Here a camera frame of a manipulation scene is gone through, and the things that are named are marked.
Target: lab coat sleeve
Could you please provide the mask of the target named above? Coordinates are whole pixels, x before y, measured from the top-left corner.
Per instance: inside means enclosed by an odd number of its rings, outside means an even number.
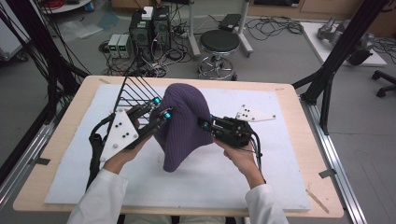
[[[251,189],[246,195],[246,200],[252,224],[289,223],[282,207],[275,200],[271,186],[265,184]]]
[[[117,223],[128,180],[102,169],[67,223]]]

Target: hand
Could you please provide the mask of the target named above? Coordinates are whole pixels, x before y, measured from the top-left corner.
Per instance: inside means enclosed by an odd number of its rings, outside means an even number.
[[[224,148],[224,156],[229,158],[238,168],[239,172],[246,177],[251,189],[265,184],[264,177],[254,161],[253,148],[250,143],[242,150],[230,147],[216,138],[213,141],[219,147]]]
[[[137,127],[139,126],[138,121],[134,124],[134,126]],[[137,153],[142,149],[143,145],[146,144],[146,142],[150,139],[151,136],[148,138],[144,139],[141,143],[139,143],[134,149],[123,149],[116,155],[114,155],[112,158],[108,159],[105,162],[105,165],[103,168],[106,170],[114,173],[114,174],[119,174],[123,165],[127,163],[128,161],[132,161]]]

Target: purple fabric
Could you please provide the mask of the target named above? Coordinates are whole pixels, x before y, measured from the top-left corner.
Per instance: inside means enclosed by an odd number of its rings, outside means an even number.
[[[213,142],[210,133],[198,125],[198,118],[210,120],[209,107],[205,97],[195,87],[176,83],[170,85],[161,105],[152,111],[152,121],[165,108],[172,106],[172,118],[154,134],[165,153],[163,169],[174,172],[196,148]]]

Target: white sheet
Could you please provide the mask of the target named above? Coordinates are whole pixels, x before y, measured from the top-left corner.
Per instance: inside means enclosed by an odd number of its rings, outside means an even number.
[[[154,88],[163,95],[165,88]],[[93,126],[113,108],[120,85],[102,85],[64,153],[45,203],[78,203],[85,191],[92,154]],[[275,114],[276,119],[251,122],[262,142],[263,174],[286,211],[306,211],[310,203],[294,157],[288,131],[274,92],[200,89],[211,114],[234,117],[241,105]],[[124,205],[240,208],[247,207],[246,179],[223,150],[212,144],[193,151],[173,173],[163,170],[163,151],[151,138],[121,175],[130,179]]]

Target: wooden tabletop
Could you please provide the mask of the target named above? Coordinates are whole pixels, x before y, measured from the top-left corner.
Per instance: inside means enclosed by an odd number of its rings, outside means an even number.
[[[18,211],[65,211],[73,210],[70,204],[47,204],[44,200],[55,177],[58,165],[67,150],[86,110],[90,106],[96,90],[101,84],[121,84],[124,77],[86,77],[73,102],[67,109],[60,124],[49,140],[41,158],[49,159],[48,165],[37,164],[26,180],[14,209]],[[297,93],[290,84],[231,82],[200,79],[145,78],[151,86],[168,86],[172,83],[187,83],[197,88],[216,88],[231,90],[273,91],[280,103],[285,123],[289,130],[290,141],[301,170],[305,188],[312,209],[308,212],[287,213],[288,217],[341,217],[344,210],[338,199],[332,180],[322,179],[318,173],[327,168],[321,157],[314,135],[309,127]],[[204,215],[247,217],[246,210],[232,209],[180,209],[147,208],[123,206],[122,213]]]

